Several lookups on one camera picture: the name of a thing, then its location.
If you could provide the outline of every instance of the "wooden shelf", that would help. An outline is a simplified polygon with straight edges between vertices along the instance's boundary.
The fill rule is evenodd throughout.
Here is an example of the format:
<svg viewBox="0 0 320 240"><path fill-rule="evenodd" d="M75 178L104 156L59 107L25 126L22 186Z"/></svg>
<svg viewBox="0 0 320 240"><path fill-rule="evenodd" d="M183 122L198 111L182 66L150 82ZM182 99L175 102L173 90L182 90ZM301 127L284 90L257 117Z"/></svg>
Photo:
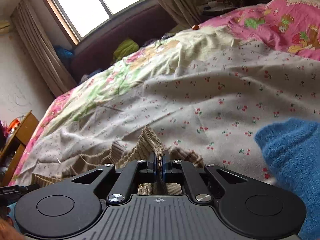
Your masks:
<svg viewBox="0 0 320 240"><path fill-rule="evenodd" d="M32 114L30 111L26 117L21 121L19 126L16 128L14 133L10 136L9 140L7 141L6 145L4 146L3 150L0 152L0 162L3 162L4 158L7 157L9 151L12 151L12 147L14 147L14 144L18 145L18 147L15 149L16 153L11 160L11 163L8 167L8 170L6 171L4 178L1 182L1 187L5 187L9 184L10 180L12 179L12 176L14 174L14 171L16 170L18 163L20 161L20 158L34 132L38 125L39 121L36 119L36 117Z"/></svg>

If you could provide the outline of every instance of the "bed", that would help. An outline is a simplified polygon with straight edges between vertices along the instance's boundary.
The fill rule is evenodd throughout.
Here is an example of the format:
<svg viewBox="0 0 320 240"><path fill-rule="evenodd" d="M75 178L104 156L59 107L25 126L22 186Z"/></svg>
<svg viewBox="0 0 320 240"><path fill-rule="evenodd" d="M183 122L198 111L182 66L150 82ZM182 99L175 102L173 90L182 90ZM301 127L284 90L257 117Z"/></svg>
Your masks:
<svg viewBox="0 0 320 240"><path fill-rule="evenodd" d="M320 0L272 0L158 40L58 97L10 185L62 176L84 155L130 151L150 125L163 147L269 181L254 135L320 120Z"/></svg>

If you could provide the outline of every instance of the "screw head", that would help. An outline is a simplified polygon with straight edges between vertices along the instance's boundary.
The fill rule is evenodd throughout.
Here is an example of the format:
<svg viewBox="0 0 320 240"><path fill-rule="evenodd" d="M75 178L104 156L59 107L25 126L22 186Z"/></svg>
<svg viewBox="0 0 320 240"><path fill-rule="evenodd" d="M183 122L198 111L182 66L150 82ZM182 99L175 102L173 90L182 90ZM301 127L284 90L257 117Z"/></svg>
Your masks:
<svg viewBox="0 0 320 240"><path fill-rule="evenodd" d="M119 202L121 200L124 200L124 196L121 194L112 194L108 197L108 200L111 202Z"/></svg>
<svg viewBox="0 0 320 240"><path fill-rule="evenodd" d="M196 196L196 200L200 202L208 202L211 200L211 196L208 194L199 194Z"/></svg>

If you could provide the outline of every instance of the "brown knit fabric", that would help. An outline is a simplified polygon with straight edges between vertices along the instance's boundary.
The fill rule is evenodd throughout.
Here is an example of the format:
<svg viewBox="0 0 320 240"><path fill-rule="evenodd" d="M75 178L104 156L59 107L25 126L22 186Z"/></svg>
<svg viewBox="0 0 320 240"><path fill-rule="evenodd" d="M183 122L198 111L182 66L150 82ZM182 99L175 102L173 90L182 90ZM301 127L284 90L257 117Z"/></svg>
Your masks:
<svg viewBox="0 0 320 240"><path fill-rule="evenodd" d="M195 167L203 168L203 158L194 151L184 151L178 147L169 147L168 150L170 159L181 159L192 162ZM62 176L55 176L54 178L45 177L38 174L32 174L32 183L38 183L41 187L62 181L65 178L81 174L83 172L94 169L106 163L113 163L116 168L124 167L127 162L144 159L147 160L151 152L154 152L157 158L157 168L162 170L162 157L164 154L164 147L160 139L156 136L149 125L143 130L139 136L137 145L127 152L117 141L114 141L111 148L105 152L96 155L80 154L76 162L67 167L62 173ZM169 183L164 184L162 180L162 172L158 172L160 183L145 183L141 184L138 189L139 195L178 195L181 194L181 187L179 184Z"/></svg>

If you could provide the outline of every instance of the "orange object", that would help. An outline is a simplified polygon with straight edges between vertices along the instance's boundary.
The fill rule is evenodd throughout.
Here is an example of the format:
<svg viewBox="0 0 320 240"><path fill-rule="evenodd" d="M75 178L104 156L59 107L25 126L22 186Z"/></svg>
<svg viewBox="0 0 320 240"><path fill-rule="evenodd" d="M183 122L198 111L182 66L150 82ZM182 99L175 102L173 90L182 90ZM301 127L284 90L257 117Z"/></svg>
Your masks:
<svg viewBox="0 0 320 240"><path fill-rule="evenodd" d="M10 134L11 129L17 128L17 126L20 124L20 121L16 118L14 119L10 125L7 128L7 133Z"/></svg>
<svg viewBox="0 0 320 240"><path fill-rule="evenodd" d="M192 30L193 30L193 31L199 30L199 29L200 29L199 25L193 25L193 27L192 27Z"/></svg>

